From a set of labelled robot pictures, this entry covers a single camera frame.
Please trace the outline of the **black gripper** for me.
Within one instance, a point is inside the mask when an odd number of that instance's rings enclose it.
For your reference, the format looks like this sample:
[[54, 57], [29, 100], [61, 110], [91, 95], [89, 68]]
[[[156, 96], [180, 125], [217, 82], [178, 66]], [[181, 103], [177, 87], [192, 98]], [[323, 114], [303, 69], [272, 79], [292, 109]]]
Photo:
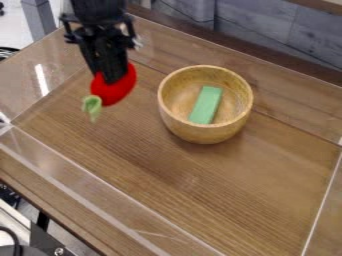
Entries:
[[[66, 30], [66, 42], [79, 44], [93, 74], [102, 70], [106, 83], [118, 82], [129, 72], [126, 48], [140, 50], [144, 47], [142, 38], [134, 28], [134, 17], [130, 14], [122, 14], [114, 19], [82, 22], [74, 13], [63, 13], [59, 20]], [[117, 41], [106, 41], [103, 53], [99, 42], [90, 39], [95, 37], [107, 37]]]

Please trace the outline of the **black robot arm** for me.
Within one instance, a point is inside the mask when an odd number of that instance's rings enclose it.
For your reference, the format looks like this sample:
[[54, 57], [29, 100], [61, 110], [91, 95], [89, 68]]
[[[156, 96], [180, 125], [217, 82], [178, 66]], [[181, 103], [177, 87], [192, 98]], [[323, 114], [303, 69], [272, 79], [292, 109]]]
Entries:
[[129, 73], [129, 49], [142, 47], [126, 0], [69, 0], [71, 11], [61, 14], [65, 38], [79, 46], [94, 75], [109, 84]]

